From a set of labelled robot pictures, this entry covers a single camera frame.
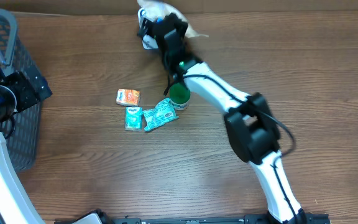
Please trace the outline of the brown white snack bag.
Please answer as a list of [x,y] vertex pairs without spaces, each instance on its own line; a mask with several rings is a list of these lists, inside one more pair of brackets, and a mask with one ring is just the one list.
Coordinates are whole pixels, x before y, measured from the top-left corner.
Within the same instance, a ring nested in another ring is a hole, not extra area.
[[165,16],[173,13],[183,22],[188,24],[187,31],[185,33],[185,37],[193,38],[193,37],[208,37],[206,34],[200,34],[194,30],[191,26],[188,19],[175,7],[171,6],[162,1],[152,1],[152,0],[137,0],[138,5],[141,9],[144,10],[143,16],[147,17],[151,21],[156,21],[157,19],[163,19]]

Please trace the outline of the green lid jar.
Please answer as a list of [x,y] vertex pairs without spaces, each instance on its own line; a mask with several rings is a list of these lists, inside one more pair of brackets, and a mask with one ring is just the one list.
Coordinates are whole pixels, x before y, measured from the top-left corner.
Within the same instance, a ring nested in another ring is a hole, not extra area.
[[170,88],[170,102],[176,110],[185,110],[188,107],[191,91],[181,83]]

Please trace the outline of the orange snack packet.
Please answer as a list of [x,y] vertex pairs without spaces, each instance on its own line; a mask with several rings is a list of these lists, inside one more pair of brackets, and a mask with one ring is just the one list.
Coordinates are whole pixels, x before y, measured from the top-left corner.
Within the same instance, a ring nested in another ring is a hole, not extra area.
[[116,103],[123,106],[138,106],[140,102],[140,91],[129,89],[118,89]]

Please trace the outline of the teal packet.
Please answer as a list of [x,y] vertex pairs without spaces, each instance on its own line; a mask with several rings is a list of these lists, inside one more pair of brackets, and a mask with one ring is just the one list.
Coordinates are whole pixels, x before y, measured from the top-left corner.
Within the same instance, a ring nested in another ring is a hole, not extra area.
[[159,128],[178,118],[176,111],[170,103],[170,98],[165,98],[154,109],[144,110],[143,115],[146,121],[145,131]]

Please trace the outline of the teal tissue pack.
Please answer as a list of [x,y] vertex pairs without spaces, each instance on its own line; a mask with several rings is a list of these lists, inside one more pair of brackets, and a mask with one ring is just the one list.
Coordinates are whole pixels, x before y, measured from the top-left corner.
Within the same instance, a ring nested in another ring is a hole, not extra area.
[[126,107],[124,127],[127,131],[140,131],[142,129],[141,107]]

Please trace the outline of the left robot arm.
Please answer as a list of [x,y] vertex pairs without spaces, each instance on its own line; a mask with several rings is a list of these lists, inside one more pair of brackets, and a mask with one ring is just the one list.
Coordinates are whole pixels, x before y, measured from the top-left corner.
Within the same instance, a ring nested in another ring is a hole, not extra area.
[[43,223],[24,190],[9,157],[7,140],[14,134],[14,115],[51,96],[39,72],[5,75],[0,53],[0,223]]

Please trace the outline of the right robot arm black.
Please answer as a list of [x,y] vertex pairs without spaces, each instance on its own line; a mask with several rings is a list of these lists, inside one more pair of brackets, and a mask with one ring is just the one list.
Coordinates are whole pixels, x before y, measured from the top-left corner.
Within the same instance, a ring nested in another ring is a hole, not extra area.
[[273,117],[260,93],[240,91],[216,75],[185,42],[189,25],[176,14],[153,19],[138,11],[139,31],[145,49],[157,49],[168,72],[168,88],[180,84],[211,103],[223,114],[229,143],[236,156],[252,166],[264,191],[270,223],[306,223],[306,213],[296,200],[282,158],[295,150],[291,132],[289,150],[281,152],[280,131],[288,128]]

